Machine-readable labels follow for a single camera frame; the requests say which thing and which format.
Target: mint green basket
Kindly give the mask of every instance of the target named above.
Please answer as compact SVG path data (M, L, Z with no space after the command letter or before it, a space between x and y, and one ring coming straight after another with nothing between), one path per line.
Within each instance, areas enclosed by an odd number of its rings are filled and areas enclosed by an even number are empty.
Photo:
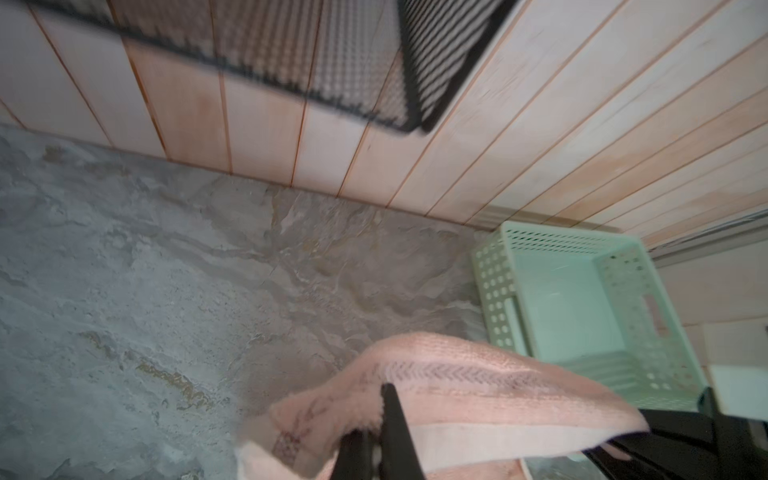
M492 344L638 408L696 411L706 381L639 239L508 221L472 264Z

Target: pink towel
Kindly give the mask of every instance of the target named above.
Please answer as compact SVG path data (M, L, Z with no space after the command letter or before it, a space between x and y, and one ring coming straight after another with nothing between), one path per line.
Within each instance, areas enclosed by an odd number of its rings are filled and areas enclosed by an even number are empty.
M490 345L414 333L375 343L325 384L247 420L238 478L327 476L342 436L381 426L387 382L430 479L515 478L518 458L648 429L634 407L590 379Z

